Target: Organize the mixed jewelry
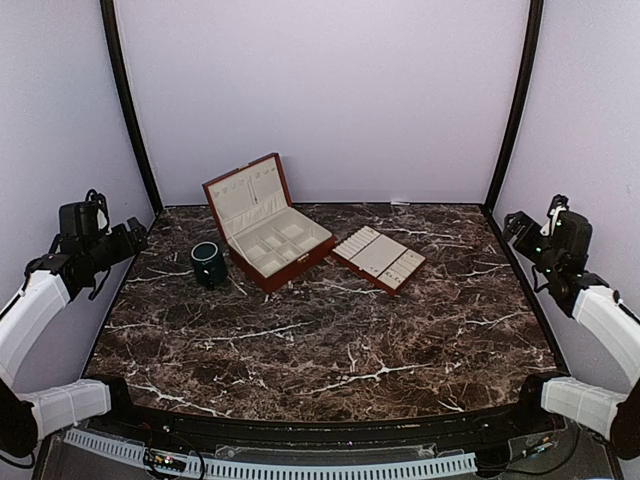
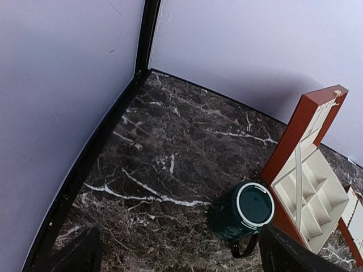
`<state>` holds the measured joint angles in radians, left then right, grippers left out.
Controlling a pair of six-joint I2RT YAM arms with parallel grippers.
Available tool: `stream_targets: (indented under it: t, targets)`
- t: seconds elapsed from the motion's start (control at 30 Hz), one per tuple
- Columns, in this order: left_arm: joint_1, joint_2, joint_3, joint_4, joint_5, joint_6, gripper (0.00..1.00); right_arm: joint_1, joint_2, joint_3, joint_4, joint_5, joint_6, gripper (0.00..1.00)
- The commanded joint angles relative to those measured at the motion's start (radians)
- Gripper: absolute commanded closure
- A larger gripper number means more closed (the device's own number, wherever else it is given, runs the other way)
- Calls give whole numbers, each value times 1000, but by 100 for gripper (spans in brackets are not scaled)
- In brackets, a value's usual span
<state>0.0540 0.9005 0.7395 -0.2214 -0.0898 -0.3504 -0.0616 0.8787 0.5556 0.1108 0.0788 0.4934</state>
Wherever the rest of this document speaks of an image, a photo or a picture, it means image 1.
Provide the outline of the red jewelry tray insert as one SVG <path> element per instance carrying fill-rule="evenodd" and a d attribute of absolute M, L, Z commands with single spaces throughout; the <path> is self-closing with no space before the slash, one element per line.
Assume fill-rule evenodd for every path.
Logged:
<path fill-rule="evenodd" d="M 397 295 L 423 267 L 426 258 L 390 237 L 364 226 L 339 243 L 331 255 L 358 276 L 389 295 Z M 389 268 L 406 277 L 397 283 L 385 275 Z"/>

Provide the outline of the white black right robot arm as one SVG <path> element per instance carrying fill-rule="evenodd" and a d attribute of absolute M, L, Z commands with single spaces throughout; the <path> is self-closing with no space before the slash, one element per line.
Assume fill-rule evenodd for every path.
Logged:
<path fill-rule="evenodd" d="M 616 456 L 639 456 L 639 318 L 620 293 L 586 269 L 593 227 L 569 208 L 566 196 L 553 197 L 547 221 L 539 225 L 525 212 L 506 215 L 503 237 L 532 264 L 560 310 L 590 331 L 618 363 L 631 385 L 629 393 L 593 386 L 562 373 L 533 374 L 510 413 L 521 434 L 534 432 L 550 414 L 561 415 L 604 438 Z"/>

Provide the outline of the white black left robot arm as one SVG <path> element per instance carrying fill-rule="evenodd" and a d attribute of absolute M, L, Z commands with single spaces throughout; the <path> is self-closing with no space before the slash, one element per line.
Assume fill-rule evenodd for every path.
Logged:
<path fill-rule="evenodd" d="M 32 456 L 48 435 L 101 416 L 120 436 L 141 427 L 140 412 L 122 395 L 121 379 L 81 379 L 18 394 L 13 386 L 27 354 L 59 312 L 88 289 L 95 299 L 113 266 L 146 249 L 147 230 L 131 217 L 111 225 L 104 194 L 59 209 L 59 232 L 47 253 L 25 267 L 24 281 L 1 311 L 1 458 Z"/>

